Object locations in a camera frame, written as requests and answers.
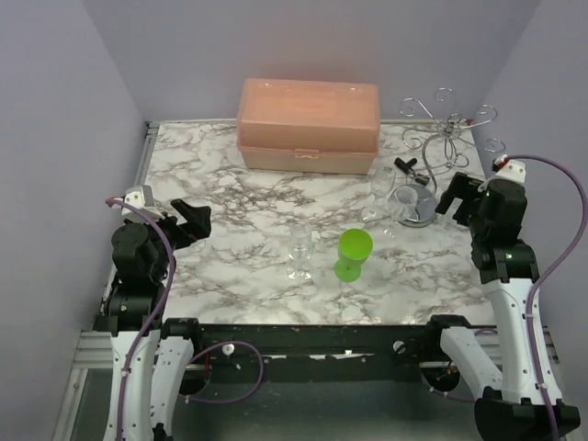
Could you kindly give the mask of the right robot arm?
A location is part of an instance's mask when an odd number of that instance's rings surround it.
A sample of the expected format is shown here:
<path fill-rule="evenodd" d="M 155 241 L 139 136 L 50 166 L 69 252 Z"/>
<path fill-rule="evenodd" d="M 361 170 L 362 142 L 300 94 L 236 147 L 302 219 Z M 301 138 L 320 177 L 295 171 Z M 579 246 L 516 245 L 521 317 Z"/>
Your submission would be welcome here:
<path fill-rule="evenodd" d="M 423 337 L 424 352 L 447 356 L 474 398 L 477 430 L 484 440 L 560 440 L 581 424 L 579 410 L 565 404 L 553 373 L 540 318 L 533 249 L 519 237 L 527 206 L 520 181 L 487 182 L 453 176 L 435 210 L 444 214 L 458 199 L 453 218 L 469 228 L 471 258 L 490 300 L 502 363 L 496 365 L 472 328 L 451 319 Z"/>

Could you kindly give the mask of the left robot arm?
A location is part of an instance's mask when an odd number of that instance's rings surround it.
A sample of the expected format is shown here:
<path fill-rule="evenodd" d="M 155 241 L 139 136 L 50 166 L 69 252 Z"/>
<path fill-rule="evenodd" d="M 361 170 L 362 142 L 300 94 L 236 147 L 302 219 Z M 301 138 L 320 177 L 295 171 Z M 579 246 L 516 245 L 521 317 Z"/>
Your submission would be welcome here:
<path fill-rule="evenodd" d="M 204 349 L 196 319 L 163 318 L 174 252 L 207 239 L 211 209 L 182 199 L 160 213 L 131 197 L 110 198 L 124 223 L 111 237 L 114 280 L 100 315 L 110 334 L 112 383 L 106 440 L 170 440 L 175 401 L 188 363 Z"/>

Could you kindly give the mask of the tall clear wine glass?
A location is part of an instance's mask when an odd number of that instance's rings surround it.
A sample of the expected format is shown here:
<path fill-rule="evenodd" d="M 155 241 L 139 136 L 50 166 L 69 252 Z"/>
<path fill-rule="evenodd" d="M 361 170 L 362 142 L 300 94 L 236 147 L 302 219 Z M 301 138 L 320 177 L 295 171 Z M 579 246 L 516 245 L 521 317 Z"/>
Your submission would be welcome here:
<path fill-rule="evenodd" d="M 393 166 L 382 165 L 376 170 L 371 179 L 371 194 L 374 197 L 371 206 L 366 207 L 361 214 L 363 222 L 370 222 L 382 216 L 380 201 L 392 190 L 396 179 L 396 170 Z"/>

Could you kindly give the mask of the clear stemmed wine glass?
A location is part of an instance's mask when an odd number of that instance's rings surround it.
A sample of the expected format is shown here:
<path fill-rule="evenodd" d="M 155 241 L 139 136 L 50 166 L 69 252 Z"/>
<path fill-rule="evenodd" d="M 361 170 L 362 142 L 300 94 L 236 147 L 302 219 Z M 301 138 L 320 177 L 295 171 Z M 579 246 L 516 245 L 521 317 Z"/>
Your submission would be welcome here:
<path fill-rule="evenodd" d="M 292 280 L 311 278 L 312 237 L 307 221 L 298 220 L 289 225 L 287 276 Z"/>

